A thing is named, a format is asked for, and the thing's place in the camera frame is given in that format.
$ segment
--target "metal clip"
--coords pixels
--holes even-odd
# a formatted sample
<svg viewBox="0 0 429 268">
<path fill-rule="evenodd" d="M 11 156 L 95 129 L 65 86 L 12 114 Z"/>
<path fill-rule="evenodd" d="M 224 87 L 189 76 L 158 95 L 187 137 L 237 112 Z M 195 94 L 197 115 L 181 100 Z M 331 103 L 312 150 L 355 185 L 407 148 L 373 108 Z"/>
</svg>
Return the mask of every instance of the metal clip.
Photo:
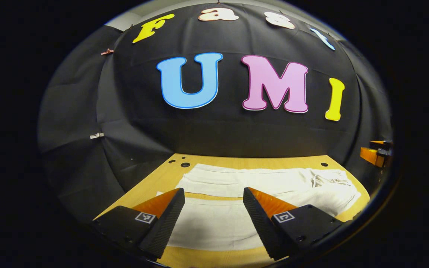
<svg viewBox="0 0 429 268">
<path fill-rule="evenodd" d="M 104 133 L 97 133 L 94 135 L 90 135 L 90 139 L 97 139 L 98 137 L 104 137 Z"/>
<path fill-rule="evenodd" d="M 102 52 L 102 54 L 101 54 L 101 55 L 112 54 L 113 52 L 114 52 L 114 50 L 112 50 L 112 49 L 107 49 L 107 51 L 106 51 L 106 52 Z"/>
</svg>

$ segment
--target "blue letter u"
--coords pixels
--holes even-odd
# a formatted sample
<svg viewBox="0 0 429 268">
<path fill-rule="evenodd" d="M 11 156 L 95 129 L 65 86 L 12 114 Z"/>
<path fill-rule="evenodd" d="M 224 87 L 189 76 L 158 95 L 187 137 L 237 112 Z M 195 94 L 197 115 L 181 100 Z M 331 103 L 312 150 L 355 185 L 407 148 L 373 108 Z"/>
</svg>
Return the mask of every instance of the blue letter u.
<svg viewBox="0 0 429 268">
<path fill-rule="evenodd" d="M 186 93 L 182 88 L 183 57 L 171 58 L 157 64 L 162 75 L 162 95 L 166 103 L 180 109 L 193 109 L 207 105 L 218 93 L 218 61 L 223 59 L 220 53 L 202 53 L 194 61 L 201 63 L 203 86 L 197 93 Z"/>
</svg>

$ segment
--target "fisheye lens view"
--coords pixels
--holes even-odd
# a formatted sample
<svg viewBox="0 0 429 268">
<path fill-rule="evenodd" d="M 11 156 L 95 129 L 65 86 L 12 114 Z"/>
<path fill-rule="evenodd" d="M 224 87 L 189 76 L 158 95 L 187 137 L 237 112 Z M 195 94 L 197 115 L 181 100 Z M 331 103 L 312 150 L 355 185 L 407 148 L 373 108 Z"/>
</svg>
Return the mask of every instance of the fisheye lens view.
<svg viewBox="0 0 429 268">
<path fill-rule="evenodd" d="M 147 266 L 260 268 L 347 236 L 392 179 L 392 118 L 378 72 L 321 17 L 152 0 L 61 62 L 38 146 L 64 208 Z"/>
</svg>

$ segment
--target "white cloth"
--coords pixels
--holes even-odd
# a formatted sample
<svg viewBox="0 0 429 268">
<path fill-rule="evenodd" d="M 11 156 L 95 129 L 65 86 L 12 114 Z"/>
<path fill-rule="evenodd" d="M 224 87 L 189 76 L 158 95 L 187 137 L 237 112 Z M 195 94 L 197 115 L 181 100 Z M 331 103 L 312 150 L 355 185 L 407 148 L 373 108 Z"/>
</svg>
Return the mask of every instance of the white cloth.
<svg viewBox="0 0 429 268">
<path fill-rule="evenodd" d="M 332 216 L 349 209 L 361 196 L 339 169 L 233 169 L 196 164 L 175 188 L 217 197 L 242 197 L 245 187 L 273 195 L 297 207 L 313 205 Z"/>
<path fill-rule="evenodd" d="M 185 198 L 167 246 L 202 251 L 243 251 L 261 247 L 263 243 L 243 200 Z"/>
</svg>

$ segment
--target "black fabric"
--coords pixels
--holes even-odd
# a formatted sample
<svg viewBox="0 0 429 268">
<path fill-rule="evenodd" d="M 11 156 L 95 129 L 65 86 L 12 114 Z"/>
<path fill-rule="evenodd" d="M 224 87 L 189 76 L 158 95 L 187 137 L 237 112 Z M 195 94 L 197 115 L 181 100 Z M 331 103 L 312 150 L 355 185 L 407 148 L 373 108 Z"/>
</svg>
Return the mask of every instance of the black fabric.
<svg viewBox="0 0 429 268">
<path fill-rule="evenodd" d="M 213 7 L 229 8 L 239 19 L 198 20 L 201 10 Z M 310 31 L 310 25 L 285 15 L 296 28 L 277 27 L 266 21 L 267 11 L 231 3 L 182 7 L 123 33 L 104 26 L 67 57 L 41 105 L 39 146 L 43 155 L 52 159 L 47 169 L 58 195 L 65 205 L 73 206 L 71 210 L 79 219 L 95 217 L 95 212 L 105 209 L 173 153 L 228 157 L 327 154 L 373 191 L 379 170 L 359 153 L 361 146 L 368 146 L 379 135 L 391 137 L 388 100 L 380 79 L 348 42 L 337 42 L 322 33 L 336 48 L 332 51 Z M 132 43 L 141 25 L 172 13 L 175 17 L 154 29 L 153 36 Z M 114 54 L 101 56 L 107 48 L 114 49 Z M 201 65 L 194 56 L 206 52 L 223 54 L 218 63 L 216 98 L 197 109 L 168 105 L 156 65 L 172 57 L 185 57 L 182 86 L 195 93 L 201 89 Z M 245 110 L 242 102 L 249 90 L 248 68 L 241 62 L 245 55 L 266 57 L 278 75 L 289 62 L 307 66 L 308 112 L 294 114 L 283 107 L 275 110 L 270 103 L 262 111 Z M 325 119 L 332 93 L 329 78 L 339 79 L 346 87 L 338 122 Z M 266 92 L 263 95 L 269 102 Z M 89 135 L 97 132 L 105 136 L 90 140 Z M 80 162 L 77 166 L 74 162 L 66 166 L 63 158 L 56 158 L 68 157 L 63 153 L 67 146 L 78 158 L 92 154 L 91 161 L 99 164 Z M 97 153 L 90 151 L 96 146 L 100 146 Z M 103 192 L 104 184 L 112 190 Z M 84 190 L 75 185 L 83 185 Z M 69 198 L 65 191 L 70 188 Z M 81 203 L 75 205 L 86 197 L 83 203 L 93 204 L 91 212 L 80 211 L 84 207 Z"/>
</svg>

